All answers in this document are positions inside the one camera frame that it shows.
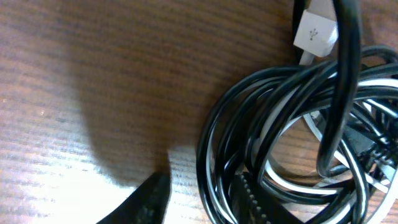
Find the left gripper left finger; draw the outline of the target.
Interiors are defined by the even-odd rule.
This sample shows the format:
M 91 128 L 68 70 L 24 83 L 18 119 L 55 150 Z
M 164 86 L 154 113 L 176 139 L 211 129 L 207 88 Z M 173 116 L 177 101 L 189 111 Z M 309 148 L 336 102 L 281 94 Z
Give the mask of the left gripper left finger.
M 170 197 L 170 175 L 154 172 L 98 224 L 162 224 Z

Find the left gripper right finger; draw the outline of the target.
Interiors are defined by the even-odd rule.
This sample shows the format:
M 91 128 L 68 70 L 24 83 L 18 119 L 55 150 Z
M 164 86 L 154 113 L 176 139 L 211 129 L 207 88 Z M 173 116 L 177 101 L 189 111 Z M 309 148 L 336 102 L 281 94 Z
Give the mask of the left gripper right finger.
M 237 223 L 303 224 L 244 172 L 231 183 L 232 208 Z

